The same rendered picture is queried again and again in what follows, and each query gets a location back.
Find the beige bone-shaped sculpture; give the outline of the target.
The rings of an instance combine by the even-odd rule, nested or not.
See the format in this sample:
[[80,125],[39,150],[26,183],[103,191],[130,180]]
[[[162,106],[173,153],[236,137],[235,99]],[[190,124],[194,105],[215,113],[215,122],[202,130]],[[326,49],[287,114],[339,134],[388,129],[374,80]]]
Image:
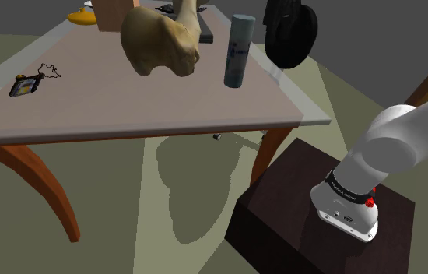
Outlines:
[[197,9],[208,1],[172,0],[175,20],[144,6],[131,9],[121,25],[121,46],[133,69],[141,76],[160,66],[176,76],[192,74],[200,59]]

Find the brown wooden box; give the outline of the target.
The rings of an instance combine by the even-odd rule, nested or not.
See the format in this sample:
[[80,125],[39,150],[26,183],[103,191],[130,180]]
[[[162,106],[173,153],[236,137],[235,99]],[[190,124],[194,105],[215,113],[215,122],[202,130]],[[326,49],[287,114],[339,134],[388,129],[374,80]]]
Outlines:
[[126,14],[139,0],[90,0],[100,32],[119,32]]

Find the pale blue cylindrical bottle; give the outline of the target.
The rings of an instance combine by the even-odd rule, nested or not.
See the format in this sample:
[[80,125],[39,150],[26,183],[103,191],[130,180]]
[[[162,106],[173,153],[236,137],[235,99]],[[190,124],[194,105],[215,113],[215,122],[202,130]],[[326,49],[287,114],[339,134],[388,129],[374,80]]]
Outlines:
[[242,86],[255,21],[253,16],[232,15],[224,75],[224,84],[230,88]]

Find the black flat slab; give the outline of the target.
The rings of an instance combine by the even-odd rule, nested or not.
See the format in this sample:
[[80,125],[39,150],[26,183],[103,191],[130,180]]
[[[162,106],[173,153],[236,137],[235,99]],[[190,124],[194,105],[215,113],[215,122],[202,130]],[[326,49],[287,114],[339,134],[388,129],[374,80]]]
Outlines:
[[205,20],[199,16],[198,17],[199,26],[201,29],[201,34],[199,37],[200,44],[212,44],[213,43],[213,34],[212,31],[207,26]]

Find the yellow squat vessel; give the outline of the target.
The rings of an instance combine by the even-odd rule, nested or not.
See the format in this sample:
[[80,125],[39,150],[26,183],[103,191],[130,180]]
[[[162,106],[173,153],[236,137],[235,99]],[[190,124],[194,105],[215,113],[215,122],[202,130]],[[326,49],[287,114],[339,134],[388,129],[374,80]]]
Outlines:
[[96,24],[96,17],[94,13],[87,12],[84,7],[80,8],[78,12],[68,14],[67,20],[71,23],[81,26],[90,26]]

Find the wooden table with curved legs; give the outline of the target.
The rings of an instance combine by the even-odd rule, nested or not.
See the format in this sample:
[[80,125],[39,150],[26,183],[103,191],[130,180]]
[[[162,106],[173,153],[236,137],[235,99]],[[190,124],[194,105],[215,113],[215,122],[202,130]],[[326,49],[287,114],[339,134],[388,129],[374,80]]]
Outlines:
[[[230,20],[214,5],[202,18],[212,44],[202,44],[191,76],[167,68],[137,75],[117,33],[64,22],[26,48],[31,59],[0,88],[0,162],[35,188],[70,241],[79,227],[62,186],[31,150],[33,144],[265,130],[252,174],[260,175],[293,128],[327,125],[330,117],[257,47],[251,46],[240,88],[224,85]],[[34,93],[8,95],[15,77],[54,65]]]

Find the dark robot stand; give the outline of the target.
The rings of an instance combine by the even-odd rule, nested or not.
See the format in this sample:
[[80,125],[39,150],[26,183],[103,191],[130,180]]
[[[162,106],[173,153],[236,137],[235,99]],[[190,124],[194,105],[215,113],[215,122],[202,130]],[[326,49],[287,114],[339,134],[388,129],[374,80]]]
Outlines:
[[369,243],[318,216],[310,190],[337,163],[295,139],[239,197],[225,238],[259,274],[409,274],[413,201],[379,185]]

